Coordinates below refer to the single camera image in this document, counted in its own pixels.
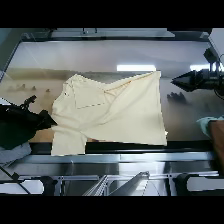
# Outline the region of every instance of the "yellow shirt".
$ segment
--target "yellow shirt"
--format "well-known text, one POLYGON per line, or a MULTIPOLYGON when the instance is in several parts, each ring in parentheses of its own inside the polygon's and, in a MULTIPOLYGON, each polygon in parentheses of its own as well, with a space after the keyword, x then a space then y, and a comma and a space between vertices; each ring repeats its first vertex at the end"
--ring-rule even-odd
POLYGON ((51 155, 85 154, 87 138, 166 145, 159 71, 111 84, 74 75, 53 104, 51 155))

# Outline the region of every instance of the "white cloth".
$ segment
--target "white cloth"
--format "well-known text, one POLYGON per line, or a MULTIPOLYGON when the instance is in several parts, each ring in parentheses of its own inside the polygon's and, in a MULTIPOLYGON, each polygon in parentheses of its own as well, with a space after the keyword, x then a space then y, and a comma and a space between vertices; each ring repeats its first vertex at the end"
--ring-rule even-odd
POLYGON ((161 113, 160 72, 111 84, 74 75, 53 104, 58 126, 51 155, 85 154, 87 138, 166 145, 161 113))

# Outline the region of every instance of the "shirt pocket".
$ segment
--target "shirt pocket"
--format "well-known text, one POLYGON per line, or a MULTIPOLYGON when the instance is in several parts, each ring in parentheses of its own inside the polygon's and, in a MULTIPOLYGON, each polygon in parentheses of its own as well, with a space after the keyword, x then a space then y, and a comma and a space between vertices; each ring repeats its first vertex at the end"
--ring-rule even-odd
POLYGON ((76 108, 98 106, 106 103, 103 89, 94 86, 83 86, 75 88, 76 108))

